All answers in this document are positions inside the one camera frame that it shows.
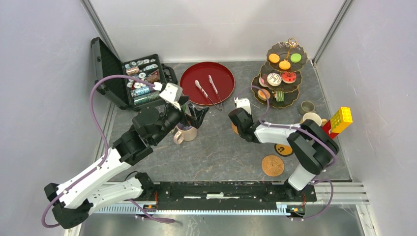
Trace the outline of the orange fruit tart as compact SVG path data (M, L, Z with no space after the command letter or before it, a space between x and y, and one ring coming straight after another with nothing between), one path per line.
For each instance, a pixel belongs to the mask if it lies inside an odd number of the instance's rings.
M257 91L257 96L260 100L267 101L270 99L270 92L267 89L262 88Z

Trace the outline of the layered green cake slice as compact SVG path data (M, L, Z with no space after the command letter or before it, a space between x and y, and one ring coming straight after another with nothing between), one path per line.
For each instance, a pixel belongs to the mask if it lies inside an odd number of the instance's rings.
M285 100L285 93L283 91L276 91L274 98L277 102L283 102Z

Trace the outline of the white sprinkled donut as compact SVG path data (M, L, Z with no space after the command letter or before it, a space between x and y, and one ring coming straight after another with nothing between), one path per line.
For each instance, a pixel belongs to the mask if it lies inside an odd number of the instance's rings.
M272 72L267 75L267 82L271 86L277 87L282 83L282 77L279 73Z

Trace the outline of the black yellow round coaster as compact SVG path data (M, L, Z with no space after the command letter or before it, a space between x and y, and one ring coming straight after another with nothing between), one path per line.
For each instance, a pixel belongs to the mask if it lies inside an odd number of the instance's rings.
M290 146L286 146L283 144L275 144L274 149L277 152L277 154L282 157L291 156L294 153L293 149Z

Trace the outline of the orange macaron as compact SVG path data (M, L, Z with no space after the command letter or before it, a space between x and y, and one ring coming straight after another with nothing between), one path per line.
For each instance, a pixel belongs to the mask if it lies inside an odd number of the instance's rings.
M268 60L271 63L279 63L280 62L280 56L278 54L271 53L268 56Z
M286 59L281 61L278 66L281 70L289 70L291 68L291 64Z

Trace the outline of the woven coaster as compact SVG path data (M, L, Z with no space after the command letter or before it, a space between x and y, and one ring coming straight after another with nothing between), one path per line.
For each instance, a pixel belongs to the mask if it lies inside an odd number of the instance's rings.
M277 177L284 173L285 165L283 160L276 155L268 155L263 158L261 167L264 173L270 177Z
M232 130L238 134L238 128L232 123Z

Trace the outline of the yellow cream mug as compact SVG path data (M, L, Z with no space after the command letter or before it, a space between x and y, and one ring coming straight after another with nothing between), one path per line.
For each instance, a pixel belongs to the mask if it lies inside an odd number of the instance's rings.
M324 124L326 124L327 123L327 119L324 119L324 118L321 118L318 114L316 114L316 113L314 113L314 112L308 112L308 113L305 113L303 116L302 116L302 118L301 118L301 120L300 120L300 123L303 123L303 122L305 122L305 121L307 121L307 120L312 120L312 121L314 121L318 126L323 126Z

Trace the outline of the pink beige mug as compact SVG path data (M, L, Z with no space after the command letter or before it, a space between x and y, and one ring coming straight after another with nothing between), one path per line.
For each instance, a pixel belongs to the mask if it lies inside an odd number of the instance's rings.
M179 123L172 131L173 141L175 144L180 145L184 141L193 141L198 134L198 129L191 125L183 125Z

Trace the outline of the green macaron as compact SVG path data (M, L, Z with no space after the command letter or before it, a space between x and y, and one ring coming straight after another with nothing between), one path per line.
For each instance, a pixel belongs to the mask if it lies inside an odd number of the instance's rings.
M299 53L294 53L290 56L290 61L292 63L298 63L301 61L301 59L302 59L302 55Z

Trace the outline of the small grey-green cup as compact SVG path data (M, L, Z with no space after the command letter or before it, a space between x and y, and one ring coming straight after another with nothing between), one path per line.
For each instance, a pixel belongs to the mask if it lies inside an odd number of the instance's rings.
M302 101L298 108L298 112L300 115L305 115L306 113L315 113L315 105L311 101Z

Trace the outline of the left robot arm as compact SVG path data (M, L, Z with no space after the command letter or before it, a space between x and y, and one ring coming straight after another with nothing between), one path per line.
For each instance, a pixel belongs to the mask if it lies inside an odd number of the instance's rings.
M71 229L83 223L96 211L114 203L154 196L154 184L146 173L137 173L119 184L104 187L117 174L136 165L153 152L178 124L199 128L208 107L187 105L187 110L167 104L163 112L151 107L142 109L133 119L129 130L122 134L104 155L91 166L62 183L45 186L45 194L57 226Z

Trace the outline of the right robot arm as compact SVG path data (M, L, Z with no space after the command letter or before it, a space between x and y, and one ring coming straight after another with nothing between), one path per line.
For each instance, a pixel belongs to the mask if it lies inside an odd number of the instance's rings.
M290 146L299 165L285 181L284 195L291 201L304 194L304 188L327 166L335 162L339 145L313 120L292 125L255 122L243 108L232 110L228 117L241 138L250 143Z

